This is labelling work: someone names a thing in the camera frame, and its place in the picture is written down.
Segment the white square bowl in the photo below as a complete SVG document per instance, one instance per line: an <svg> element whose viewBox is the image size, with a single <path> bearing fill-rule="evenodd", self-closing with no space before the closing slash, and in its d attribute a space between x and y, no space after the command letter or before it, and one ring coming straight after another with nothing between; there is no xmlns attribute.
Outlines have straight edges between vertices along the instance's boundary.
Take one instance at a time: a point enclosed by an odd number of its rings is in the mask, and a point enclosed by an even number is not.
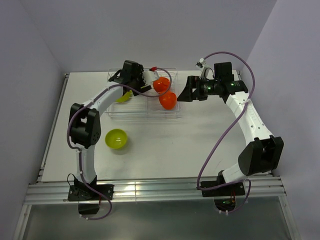
<svg viewBox="0 0 320 240"><path fill-rule="evenodd" d="M122 87L123 88L123 94L120 98L116 100L117 103L124 103L127 102L132 95L137 96L140 94L144 94L145 92L152 89L150 85L145 85L142 88L135 89L131 86L125 86L123 84L116 84L116 87Z"/></svg>

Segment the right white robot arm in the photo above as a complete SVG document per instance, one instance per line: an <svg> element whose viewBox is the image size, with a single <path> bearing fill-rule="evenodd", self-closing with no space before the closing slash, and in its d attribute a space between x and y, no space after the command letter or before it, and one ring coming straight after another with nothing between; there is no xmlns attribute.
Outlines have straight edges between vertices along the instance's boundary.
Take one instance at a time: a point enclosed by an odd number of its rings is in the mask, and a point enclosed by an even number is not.
<svg viewBox="0 0 320 240"><path fill-rule="evenodd" d="M242 80L235 80L231 62L214 64L213 79L207 78L209 66L203 58L196 66L200 75L187 77L177 101L205 101L208 96L219 96L233 112L245 139L246 146L237 163L219 173L216 189L220 194L227 195L233 190L234 182L275 170L284 141L280 136L274 136L263 123L251 101L251 92Z"/></svg>

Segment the green bowl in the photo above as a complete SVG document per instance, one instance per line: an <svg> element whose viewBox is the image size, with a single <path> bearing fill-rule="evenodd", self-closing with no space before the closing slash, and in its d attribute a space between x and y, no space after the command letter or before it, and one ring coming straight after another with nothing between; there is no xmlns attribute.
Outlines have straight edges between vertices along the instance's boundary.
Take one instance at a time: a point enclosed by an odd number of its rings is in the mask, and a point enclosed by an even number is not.
<svg viewBox="0 0 320 240"><path fill-rule="evenodd" d="M105 144L114 150L123 148L128 141L127 133L119 128L110 130L104 137Z"/></svg>

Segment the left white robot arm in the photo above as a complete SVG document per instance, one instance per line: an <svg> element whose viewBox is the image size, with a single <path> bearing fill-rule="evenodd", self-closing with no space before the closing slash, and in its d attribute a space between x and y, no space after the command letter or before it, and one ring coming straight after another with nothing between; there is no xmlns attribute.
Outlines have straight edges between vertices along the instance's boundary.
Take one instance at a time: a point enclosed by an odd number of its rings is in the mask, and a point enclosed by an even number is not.
<svg viewBox="0 0 320 240"><path fill-rule="evenodd" d="M95 147L101 137L101 115L126 93L143 94L159 76L157 68L126 60L123 67L108 79L108 85L90 100L70 108L67 144L77 154L77 175L69 188L69 201L95 200L109 187L98 187L95 170Z"/></svg>

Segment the orange bowl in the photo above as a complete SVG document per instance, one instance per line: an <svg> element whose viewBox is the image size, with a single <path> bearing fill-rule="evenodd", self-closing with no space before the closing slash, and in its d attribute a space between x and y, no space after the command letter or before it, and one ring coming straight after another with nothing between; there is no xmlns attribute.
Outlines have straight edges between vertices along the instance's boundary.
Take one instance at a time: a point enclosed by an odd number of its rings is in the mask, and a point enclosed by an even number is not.
<svg viewBox="0 0 320 240"><path fill-rule="evenodd" d="M159 102L166 110L172 110L177 104L177 96L174 92L168 91L164 95L160 96Z"/></svg>
<svg viewBox="0 0 320 240"><path fill-rule="evenodd" d="M157 93L166 91L170 86L170 80L166 77L160 76L157 80L152 83L153 89Z"/></svg>

